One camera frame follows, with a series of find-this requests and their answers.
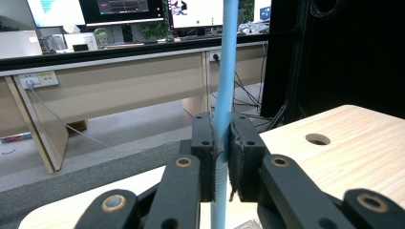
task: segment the wooden desk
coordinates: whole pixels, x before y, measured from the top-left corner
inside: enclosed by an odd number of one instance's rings
[[[315,145],[308,134],[326,136]],[[405,207],[405,120],[355,106],[342,106],[261,134],[273,154],[295,159],[325,192],[342,198],[348,189],[367,188]],[[321,137],[315,140],[325,141]],[[20,228],[73,228],[87,206],[115,188],[140,194],[159,182],[162,168],[62,199],[28,214]],[[227,205],[226,228],[257,219],[256,204]],[[209,228],[208,205],[202,205],[202,227]]]
[[[326,141],[321,135],[330,143],[306,140]],[[336,198],[342,199],[348,189],[366,188],[405,208],[403,119],[347,105],[261,137],[272,154],[293,158],[321,190]]]
[[[29,122],[35,128],[35,136],[40,138],[38,151],[45,152],[40,154],[48,172],[53,173],[61,169],[69,134],[66,127],[39,103],[32,92],[23,89],[18,78],[20,73],[55,71],[58,85],[35,90],[66,123],[181,99],[184,109],[196,115],[207,111],[210,107],[207,104],[209,89],[214,92],[217,88],[219,67],[217,63],[209,61],[209,52],[220,49],[221,46],[210,46],[144,55],[133,50],[133,53],[126,53],[122,57],[114,57],[116,53],[111,51],[94,51],[93,55],[111,52],[111,57],[57,65],[40,63],[38,67],[0,72],[0,76],[12,75],[15,82],[12,86],[19,93],[16,96],[21,97],[30,117]],[[89,53],[77,53],[77,56]],[[238,44],[236,72],[245,85],[260,82],[263,58],[264,42]],[[7,86],[2,81],[0,88]],[[8,94],[7,101],[14,99]],[[12,123],[27,129],[22,120]],[[11,128],[5,126],[4,131],[0,128],[0,133],[14,131]]]
[[[139,195],[148,188],[160,182],[164,172],[164,166],[146,173],[128,177],[126,179],[104,185],[94,190],[75,195],[70,198],[42,206],[30,212],[20,223],[19,229],[71,229],[86,208],[99,195],[113,190],[124,189]],[[241,203],[234,199],[232,203],[227,203],[226,228],[233,229],[249,220],[258,221],[256,214],[256,203]],[[202,229],[210,228],[210,203],[201,204],[201,226]]]

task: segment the computer monitor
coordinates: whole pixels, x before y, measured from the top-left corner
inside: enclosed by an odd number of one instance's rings
[[[78,0],[27,0],[27,3],[38,29],[85,24]]]
[[[79,0],[87,27],[163,21],[161,0]]]
[[[271,16],[271,0],[254,1],[254,22],[268,21]]]
[[[170,30],[221,27],[223,0],[166,0]]]

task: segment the blue plastic tube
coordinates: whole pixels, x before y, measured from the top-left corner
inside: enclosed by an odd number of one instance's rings
[[[214,128],[225,151],[216,161],[215,201],[211,203],[211,228],[225,228],[227,185],[227,132],[229,129],[236,60],[236,32],[238,28],[238,0],[224,0],[224,25],[218,97],[214,114]]]

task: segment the office floor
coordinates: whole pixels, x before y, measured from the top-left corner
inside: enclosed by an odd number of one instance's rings
[[[261,84],[245,88],[255,98],[259,97]],[[211,105],[215,106],[215,97],[210,97]],[[235,97],[243,102],[252,103],[242,89],[235,90]],[[257,115],[255,107],[235,105],[235,109],[238,113]],[[261,128],[266,127],[260,125],[267,123],[266,120],[252,119],[253,123],[258,125],[259,132]],[[83,135],[72,135],[67,144],[62,169],[52,175],[47,173],[32,140],[0,144],[0,192],[47,178],[63,176],[167,142],[190,138],[191,120],[192,116],[182,108],[181,101],[89,119],[88,130],[84,131],[84,134],[104,142],[115,151],[126,152],[111,152]]]

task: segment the wooden table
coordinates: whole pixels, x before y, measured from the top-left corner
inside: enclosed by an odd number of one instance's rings
[[[323,191],[337,198],[342,198],[348,189],[366,188],[405,208],[403,119],[342,106],[263,133],[261,137],[273,154],[295,159]],[[307,138],[326,145],[310,143]],[[115,188],[138,195],[159,182],[162,173],[163,167],[45,205],[28,214],[20,228],[73,228],[98,195]],[[208,209],[208,204],[202,204],[201,228],[209,228]],[[234,200],[227,209],[226,228],[257,220],[255,203]]]
[[[405,208],[405,120],[346,105],[261,134],[328,194],[376,191]],[[317,145],[309,140],[330,143]]]

